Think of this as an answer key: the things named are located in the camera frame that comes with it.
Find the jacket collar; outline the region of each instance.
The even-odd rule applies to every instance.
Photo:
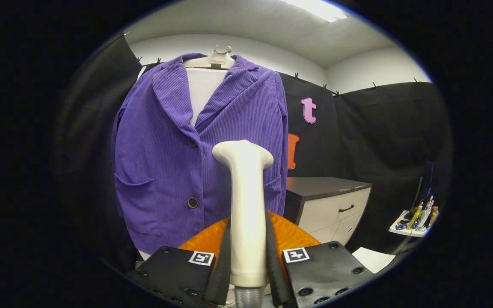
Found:
[[[235,60],[227,71],[223,82],[213,92],[207,105],[199,113],[195,127],[190,124],[193,117],[190,88],[186,68],[183,62],[189,59],[203,58],[207,55],[188,53],[161,64],[161,69],[152,77],[153,93],[170,117],[172,122],[189,138],[199,141],[199,127],[205,121],[217,115],[221,109],[236,98],[242,91],[258,80],[251,71],[259,67],[240,55],[232,55]]]

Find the clothes hanger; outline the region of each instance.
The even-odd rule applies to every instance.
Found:
[[[227,51],[221,52],[217,50],[218,45],[214,47],[214,52],[212,55],[206,56],[204,58],[190,59],[184,61],[184,66],[186,68],[212,68],[215,70],[229,70],[235,60],[229,56],[231,53],[231,47],[227,47]]]

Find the hanger hook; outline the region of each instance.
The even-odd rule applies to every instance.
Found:
[[[224,52],[220,52],[217,50],[218,49],[218,45],[216,45],[216,47],[214,47],[214,52],[219,54],[219,55],[225,55],[225,54],[228,54],[230,53],[233,49],[231,49],[231,46],[228,46],[227,47],[227,51],[224,51]]]

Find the ceiling light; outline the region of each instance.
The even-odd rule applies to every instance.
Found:
[[[347,16],[336,6],[324,2],[323,0],[280,0],[293,6],[302,8],[313,15],[334,23],[338,19],[347,18]]]

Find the orange letter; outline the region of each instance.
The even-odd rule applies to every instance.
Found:
[[[288,134],[288,169],[294,169],[296,163],[294,162],[294,152],[296,151],[296,144],[299,142],[300,137]]]

